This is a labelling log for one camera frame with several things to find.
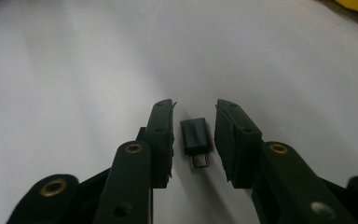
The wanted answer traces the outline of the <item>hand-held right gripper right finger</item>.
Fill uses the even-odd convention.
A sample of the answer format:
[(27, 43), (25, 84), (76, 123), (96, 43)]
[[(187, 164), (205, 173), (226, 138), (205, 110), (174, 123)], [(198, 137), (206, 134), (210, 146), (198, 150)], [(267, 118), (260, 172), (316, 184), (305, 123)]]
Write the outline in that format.
[(261, 224), (357, 224), (298, 153), (262, 133), (230, 101), (218, 100), (214, 144), (227, 180), (235, 189), (250, 189)]

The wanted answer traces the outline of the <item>small black usb adapter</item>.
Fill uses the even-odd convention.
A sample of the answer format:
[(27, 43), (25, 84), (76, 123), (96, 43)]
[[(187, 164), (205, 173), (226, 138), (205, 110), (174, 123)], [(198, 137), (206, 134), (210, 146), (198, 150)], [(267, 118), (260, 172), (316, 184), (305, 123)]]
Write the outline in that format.
[(205, 118), (182, 120), (180, 127), (184, 153), (191, 159), (192, 168), (207, 167), (212, 145)]

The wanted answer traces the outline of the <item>white work board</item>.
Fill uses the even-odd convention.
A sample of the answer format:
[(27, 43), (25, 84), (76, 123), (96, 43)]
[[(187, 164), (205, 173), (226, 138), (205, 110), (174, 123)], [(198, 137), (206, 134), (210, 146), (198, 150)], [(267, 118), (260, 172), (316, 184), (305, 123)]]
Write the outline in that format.
[(358, 14), (334, 0), (0, 0), (0, 224), (38, 180), (87, 179), (153, 105), (267, 141), (339, 185), (358, 175)]

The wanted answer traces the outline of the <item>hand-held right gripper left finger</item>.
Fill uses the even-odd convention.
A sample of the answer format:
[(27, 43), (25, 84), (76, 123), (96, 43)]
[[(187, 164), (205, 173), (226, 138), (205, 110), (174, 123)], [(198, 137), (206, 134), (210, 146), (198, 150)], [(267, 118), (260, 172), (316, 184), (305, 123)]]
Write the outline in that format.
[(117, 149), (92, 224), (153, 223), (153, 190), (172, 176), (173, 108), (155, 103), (137, 138)]

